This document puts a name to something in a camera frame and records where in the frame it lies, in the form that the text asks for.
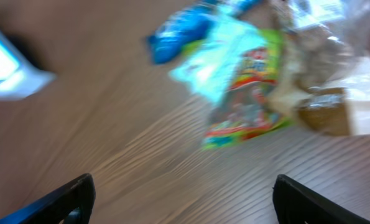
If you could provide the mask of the green colourful candy bag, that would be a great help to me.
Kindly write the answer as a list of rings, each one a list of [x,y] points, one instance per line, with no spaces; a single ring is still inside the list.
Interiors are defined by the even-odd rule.
[[[259,29],[267,45],[243,53],[242,61],[207,122],[204,149],[232,146],[288,125],[289,119],[270,109],[268,97],[279,79],[282,37],[275,29]]]

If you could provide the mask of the mint green snack packet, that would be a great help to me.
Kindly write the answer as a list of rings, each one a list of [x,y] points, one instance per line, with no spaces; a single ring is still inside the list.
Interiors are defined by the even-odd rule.
[[[170,76],[216,105],[229,88],[243,53],[266,45],[257,27],[233,17],[219,17],[200,48]]]

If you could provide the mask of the blue cookie packet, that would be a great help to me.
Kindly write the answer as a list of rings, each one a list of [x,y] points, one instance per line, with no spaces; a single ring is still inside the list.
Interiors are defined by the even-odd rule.
[[[215,17],[238,17],[258,5],[260,0],[200,0],[183,8],[147,37],[151,59],[164,64],[174,59],[185,45],[204,39],[215,23]]]

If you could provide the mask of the beige clear pastry bag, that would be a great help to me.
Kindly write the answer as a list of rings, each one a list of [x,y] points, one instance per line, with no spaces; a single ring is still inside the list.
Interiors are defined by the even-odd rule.
[[[370,0],[271,1],[284,38],[269,106],[330,136],[370,135]]]

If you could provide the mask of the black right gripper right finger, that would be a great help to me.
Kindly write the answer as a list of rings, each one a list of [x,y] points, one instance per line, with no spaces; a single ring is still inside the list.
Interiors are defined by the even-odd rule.
[[[279,224],[370,224],[284,174],[276,178],[272,200]]]

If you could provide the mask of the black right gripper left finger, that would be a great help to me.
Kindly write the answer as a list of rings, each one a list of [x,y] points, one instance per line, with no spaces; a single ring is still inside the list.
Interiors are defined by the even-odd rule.
[[[92,175],[83,174],[0,219],[0,224],[88,224],[95,198]]]

